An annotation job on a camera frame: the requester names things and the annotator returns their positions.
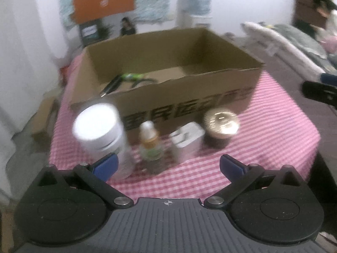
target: person in black shirt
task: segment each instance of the person in black shirt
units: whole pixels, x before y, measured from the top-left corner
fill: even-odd
[[[121,36],[132,35],[132,34],[136,34],[136,29],[134,28],[134,26],[130,22],[129,18],[124,17],[122,19]]]

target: jar lid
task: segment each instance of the jar lid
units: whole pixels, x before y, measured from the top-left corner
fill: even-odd
[[[96,104],[83,110],[75,119],[72,133],[89,149],[100,149],[123,132],[117,109],[110,104]]]
[[[217,139],[232,137],[240,127],[237,115],[226,108],[209,110],[203,120],[208,134]]]

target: pink gingham tablecloth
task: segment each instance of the pink gingham tablecloth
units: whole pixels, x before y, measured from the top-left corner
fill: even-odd
[[[81,57],[77,57],[70,65],[69,70],[73,73],[54,129],[49,162],[58,169],[72,169],[81,162],[92,162],[71,133],[75,117],[68,102],[80,60]],[[219,159],[223,154],[229,154],[246,165],[259,164],[265,169],[279,169],[290,164],[303,178],[308,177],[320,135],[267,72],[262,73],[250,107],[239,118],[239,133],[226,149],[203,147],[198,157],[181,165],[174,165],[168,156],[167,163],[171,167],[157,176],[148,175],[138,164],[126,180],[108,183],[135,201],[139,197],[200,198],[204,201],[230,183],[219,170]],[[137,147],[133,152],[140,161]]]

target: round gold-lidded jar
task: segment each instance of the round gold-lidded jar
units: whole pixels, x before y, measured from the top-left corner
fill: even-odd
[[[203,118],[205,141],[211,147],[225,148],[240,127],[239,118],[227,108],[215,108],[205,113]]]

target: white plug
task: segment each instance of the white plug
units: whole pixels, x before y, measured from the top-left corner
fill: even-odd
[[[188,123],[170,134],[171,152],[176,163],[192,159],[198,153],[205,131],[195,122]]]

